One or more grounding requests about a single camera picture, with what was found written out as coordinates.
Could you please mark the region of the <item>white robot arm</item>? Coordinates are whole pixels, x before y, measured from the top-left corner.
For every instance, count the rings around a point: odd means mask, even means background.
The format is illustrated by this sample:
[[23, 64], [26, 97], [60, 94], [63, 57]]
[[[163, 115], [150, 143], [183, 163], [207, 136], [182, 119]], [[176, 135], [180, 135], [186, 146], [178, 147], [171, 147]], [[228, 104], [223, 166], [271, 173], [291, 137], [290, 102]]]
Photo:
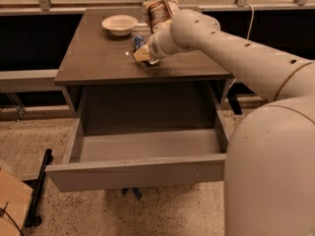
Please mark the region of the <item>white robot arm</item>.
[[198, 50], [247, 88], [228, 100], [248, 111], [226, 151], [225, 235], [314, 236], [313, 61], [224, 32], [194, 10], [151, 13], [149, 24], [152, 34], [137, 60]]

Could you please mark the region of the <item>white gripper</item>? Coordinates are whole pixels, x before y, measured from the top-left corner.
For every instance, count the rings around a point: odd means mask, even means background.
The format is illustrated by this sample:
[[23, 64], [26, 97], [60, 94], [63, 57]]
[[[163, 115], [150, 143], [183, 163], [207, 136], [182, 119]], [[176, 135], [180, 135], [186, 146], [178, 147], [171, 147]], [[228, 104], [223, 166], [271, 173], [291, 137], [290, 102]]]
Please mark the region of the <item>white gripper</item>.
[[146, 46], [142, 46], [133, 53], [133, 56], [137, 62], [146, 62], [151, 59], [151, 53], [157, 59], [161, 59], [179, 52], [183, 52], [183, 45], [179, 43], [181, 37], [181, 26], [166, 26], [164, 29], [160, 29], [150, 36], [150, 50]]

